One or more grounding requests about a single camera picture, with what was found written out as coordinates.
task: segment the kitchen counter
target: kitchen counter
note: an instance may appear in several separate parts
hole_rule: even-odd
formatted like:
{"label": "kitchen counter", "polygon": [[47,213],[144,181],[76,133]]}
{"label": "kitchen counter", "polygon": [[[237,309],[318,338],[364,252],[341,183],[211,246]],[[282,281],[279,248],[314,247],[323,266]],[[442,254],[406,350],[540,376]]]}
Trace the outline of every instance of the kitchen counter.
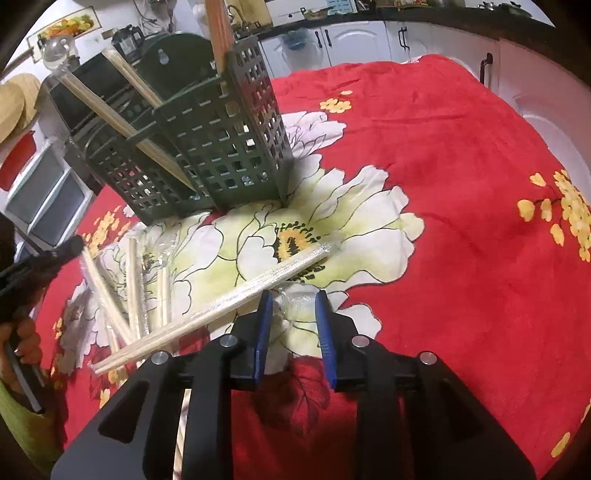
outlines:
{"label": "kitchen counter", "polygon": [[427,22],[494,40],[503,38],[556,62],[591,87],[591,48],[580,40],[573,39],[571,32],[558,30],[531,18],[478,8],[412,8],[402,11],[384,8],[376,13],[329,15],[321,20],[302,20],[271,27],[259,33],[258,37],[262,41],[298,28],[317,28],[337,23],[372,20]]}

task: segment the floral tablecloth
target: floral tablecloth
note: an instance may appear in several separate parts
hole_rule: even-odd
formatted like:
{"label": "floral tablecloth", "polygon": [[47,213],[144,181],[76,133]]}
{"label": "floral tablecloth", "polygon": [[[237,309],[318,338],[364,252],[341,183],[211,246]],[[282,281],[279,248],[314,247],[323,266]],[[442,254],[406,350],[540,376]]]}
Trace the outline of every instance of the floral tablecloth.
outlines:
{"label": "floral tablecloth", "polygon": [[[288,288],[326,289],[392,351],[436,352],[542,476],[590,406],[591,215],[576,179],[516,112],[439,56],[273,85],[297,158],[287,208],[258,202],[146,228],[105,188],[79,232],[112,288],[125,298],[127,231],[145,249],[150,314],[159,255],[172,245],[175,319],[341,231],[341,250]],[[115,375],[95,378],[86,365],[109,354],[101,314],[73,262],[38,318],[65,445],[116,390]],[[355,403],[328,389],[319,357],[312,318],[274,322],[261,389],[233,395],[235,478],[352,477]]]}

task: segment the kitchen cabinet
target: kitchen cabinet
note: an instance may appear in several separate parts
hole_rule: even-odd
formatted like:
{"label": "kitchen cabinet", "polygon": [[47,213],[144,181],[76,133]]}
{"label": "kitchen cabinet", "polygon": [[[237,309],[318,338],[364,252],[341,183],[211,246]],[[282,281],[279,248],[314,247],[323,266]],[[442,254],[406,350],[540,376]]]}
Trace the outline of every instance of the kitchen cabinet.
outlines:
{"label": "kitchen cabinet", "polygon": [[321,30],[332,66],[390,60],[384,22],[347,22],[327,25]]}
{"label": "kitchen cabinet", "polygon": [[499,50],[498,95],[537,130],[573,184],[591,199],[590,165],[585,161],[591,160],[591,89],[527,48],[501,40]]}
{"label": "kitchen cabinet", "polygon": [[382,21],[348,22],[309,30],[306,46],[288,48],[282,36],[261,42],[273,78],[298,70],[317,70],[341,63],[390,60],[388,35]]}
{"label": "kitchen cabinet", "polygon": [[318,70],[330,67],[330,60],[321,29],[309,31],[306,46],[291,50],[282,40],[282,36],[269,38],[261,42],[261,50],[267,62],[267,70],[272,78],[286,77],[298,70]]}
{"label": "kitchen cabinet", "polygon": [[433,52],[431,24],[423,22],[386,22],[390,59],[398,63]]}
{"label": "kitchen cabinet", "polygon": [[454,28],[431,25],[431,52],[439,53],[462,65],[475,78],[480,78],[480,64],[488,53],[492,65],[485,67],[485,85],[493,92],[499,89],[499,42]]}
{"label": "kitchen cabinet", "polygon": [[57,143],[48,140],[17,175],[3,211],[43,250],[74,233],[94,197],[63,160]]}

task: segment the white cabinet door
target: white cabinet door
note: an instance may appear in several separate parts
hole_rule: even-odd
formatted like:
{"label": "white cabinet door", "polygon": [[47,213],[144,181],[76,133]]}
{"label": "white cabinet door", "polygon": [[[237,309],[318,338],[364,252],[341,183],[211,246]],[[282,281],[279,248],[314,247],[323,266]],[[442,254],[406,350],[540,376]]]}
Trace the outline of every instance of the white cabinet door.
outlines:
{"label": "white cabinet door", "polygon": [[427,53],[433,53],[431,24],[424,22],[404,22],[402,43],[408,48],[409,58],[414,59]]}
{"label": "white cabinet door", "polygon": [[288,48],[282,36],[261,42],[267,69],[273,78],[286,77],[298,70],[317,70],[330,67],[327,47],[319,28],[311,30],[303,48]]}
{"label": "white cabinet door", "polygon": [[590,199],[591,89],[531,50],[506,40],[499,46],[499,96],[537,130],[573,184]]}
{"label": "white cabinet door", "polygon": [[382,21],[349,22],[321,27],[331,65],[390,60]]}
{"label": "white cabinet door", "polygon": [[386,22],[390,59],[402,63],[433,52],[431,24],[423,22]]}
{"label": "white cabinet door", "polygon": [[485,67],[485,85],[493,92],[499,88],[499,42],[454,28],[431,26],[433,53],[444,55],[480,78],[480,63],[491,53],[492,65]]}
{"label": "white cabinet door", "polygon": [[402,63],[408,60],[408,49],[404,47],[402,33],[404,24],[402,22],[387,21],[386,34],[390,46],[390,60]]}

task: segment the framed picture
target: framed picture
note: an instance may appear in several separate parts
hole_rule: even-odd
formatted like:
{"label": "framed picture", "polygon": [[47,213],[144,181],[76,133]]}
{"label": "framed picture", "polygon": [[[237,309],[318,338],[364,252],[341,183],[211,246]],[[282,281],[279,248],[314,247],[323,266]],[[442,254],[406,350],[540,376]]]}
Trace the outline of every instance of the framed picture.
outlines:
{"label": "framed picture", "polygon": [[77,38],[101,27],[94,7],[83,8],[56,20],[27,37],[27,43],[33,49],[33,62],[41,60],[41,49],[51,37],[70,34]]}

